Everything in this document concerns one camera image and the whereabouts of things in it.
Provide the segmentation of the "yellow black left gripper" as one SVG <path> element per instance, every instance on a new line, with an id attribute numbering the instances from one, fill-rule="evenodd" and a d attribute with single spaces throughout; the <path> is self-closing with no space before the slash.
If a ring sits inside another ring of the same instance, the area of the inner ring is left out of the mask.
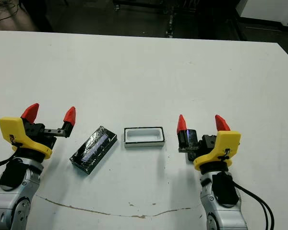
<path id="1" fill-rule="evenodd" d="M 39 103 L 29 106 L 21 117 L 3 117 L 0 119 L 0 129 L 3 138 L 14 149 L 37 151 L 49 159 L 56 142 L 56 137 L 68 138 L 76 120 L 76 109 L 72 106 L 66 113 L 62 129 L 48 129 L 42 123 L 36 123 Z"/>

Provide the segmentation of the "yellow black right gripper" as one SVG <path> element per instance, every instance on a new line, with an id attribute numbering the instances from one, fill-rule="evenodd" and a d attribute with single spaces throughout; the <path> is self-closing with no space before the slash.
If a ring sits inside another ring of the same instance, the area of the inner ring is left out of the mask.
<path id="1" fill-rule="evenodd" d="M 177 136 L 179 152 L 187 153 L 198 171 L 227 171 L 231 158 L 237 153 L 241 134 L 230 131 L 225 119 L 215 115 L 216 135 L 203 135 L 197 139 L 196 131 L 187 131 L 183 115 L 179 116 Z"/>

